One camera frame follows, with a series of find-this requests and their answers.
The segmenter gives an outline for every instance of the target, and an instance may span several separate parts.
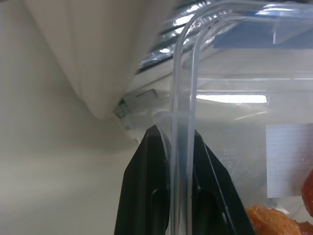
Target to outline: clear plastic container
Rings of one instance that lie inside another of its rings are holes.
[[[196,37],[189,35],[195,25],[201,25]],[[171,235],[192,234],[195,129],[228,169],[245,206],[312,221],[300,196],[313,163],[311,149],[300,151],[310,147],[305,138],[313,140],[312,38],[313,6],[297,3],[219,2],[184,28],[174,55],[172,107],[155,116],[171,163]],[[189,53],[182,50],[186,43]],[[294,139],[275,142],[279,133],[303,138],[293,147]],[[283,153],[277,145],[292,156],[275,154]],[[291,189],[275,188],[277,180]]]

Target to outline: plastic container lid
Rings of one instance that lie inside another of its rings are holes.
[[[190,35],[195,25],[201,30]],[[313,6],[297,3],[219,2],[186,25],[174,55],[171,111],[155,116],[171,163],[171,235],[192,231],[195,129],[245,206],[312,221],[300,197],[313,165],[312,38]]]

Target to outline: white label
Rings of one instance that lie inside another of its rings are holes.
[[[268,198],[301,195],[313,169],[313,124],[267,126],[266,148]]]

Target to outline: fried food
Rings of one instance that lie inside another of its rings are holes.
[[[253,206],[246,212],[256,235],[302,235],[298,223],[278,210]]]
[[[302,235],[313,235],[313,225],[310,224],[308,221],[304,223],[298,223]]]
[[[301,195],[305,208],[310,216],[313,217],[313,170],[309,173],[303,183]]]

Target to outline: food item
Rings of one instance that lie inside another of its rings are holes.
[[[246,212],[256,235],[302,235],[299,224],[278,210],[253,206]]]
[[[304,206],[310,216],[313,216],[313,170],[305,179],[301,189]]]
[[[302,235],[313,235],[313,225],[309,222],[298,223]]]

